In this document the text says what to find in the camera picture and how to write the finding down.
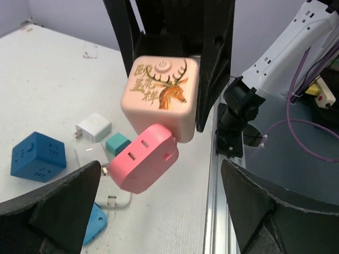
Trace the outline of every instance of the pink power strip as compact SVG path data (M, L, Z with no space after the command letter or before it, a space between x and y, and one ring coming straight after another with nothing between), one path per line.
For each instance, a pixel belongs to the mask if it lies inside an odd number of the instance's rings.
M111 162L109 174L122 190L140 194L176 162L176 145L170 130L151 125Z

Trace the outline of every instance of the white table surface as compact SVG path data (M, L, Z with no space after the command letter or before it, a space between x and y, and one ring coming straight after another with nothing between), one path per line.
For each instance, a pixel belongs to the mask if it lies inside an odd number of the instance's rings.
M83 57L85 51L94 58ZM33 131L66 145L75 169L75 124L93 112L113 133L136 134L120 110L127 81L120 52L29 25L0 39L0 202L42 186L10 176L11 151ZM203 133L179 144L180 157L149 190L109 212L107 229L82 253L184 253L203 249L212 115Z

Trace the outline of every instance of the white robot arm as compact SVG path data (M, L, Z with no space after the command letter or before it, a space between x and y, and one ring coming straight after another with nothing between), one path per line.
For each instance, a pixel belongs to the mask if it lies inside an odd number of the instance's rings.
M220 119L218 135L230 148L241 140L247 122L258 114L266 95L291 63L296 62L321 36L339 25L339 1L307 0L284 32L248 70L236 78L224 92L227 109Z
M257 95L263 97L263 92L269 92L279 78L290 66L301 58L321 36L333 30L339 24L336 12L327 12L328 6L319 1L304 2L301 9L276 39L274 44L242 74L242 81L250 88L257 90Z

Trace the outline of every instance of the socket hole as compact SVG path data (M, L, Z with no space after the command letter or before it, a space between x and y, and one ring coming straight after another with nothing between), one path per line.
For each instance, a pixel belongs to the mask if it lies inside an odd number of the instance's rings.
M144 140L142 140L141 143L142 143L146 148L149 147L149 145L148 145Z
M165 161L168 161L168 159L171 157L171 155L169 155L169 154L165 154L164 155L164 159L165 159Z
M130 152L128 153L128 156L131 157L132 160L136 160L136 157L133 154L131 154Z

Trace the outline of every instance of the black cable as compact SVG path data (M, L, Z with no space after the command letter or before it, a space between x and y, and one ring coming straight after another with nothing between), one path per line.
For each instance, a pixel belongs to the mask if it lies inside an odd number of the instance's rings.
M247 134L243 134L244 136L248 137L248 138L253 138L253 139L261 139L262 136L260 137L260 133L257 136L251 136L251 135L247 135Z
M337 110L335 110L334 108L332 108L332 106L330 105L330 103L327 103L327 104L326 104L326 107L327 107L329 110L332 110L334 113L339 114L339 111L337 111Z
M253 140L248 144L250 147L251 146L253 146L254 144L255 144L255 141L257 140L257 139L262 139L262 136L261 136L261 134L260 134L260 132L258 132L258 134L257 134L257 136L256 137L253 137Z
M329 66L327 66L327 69L330 69L330 67L334 64L335 60L337 60L337 58L334 58L334 60L331 62L331 64Z

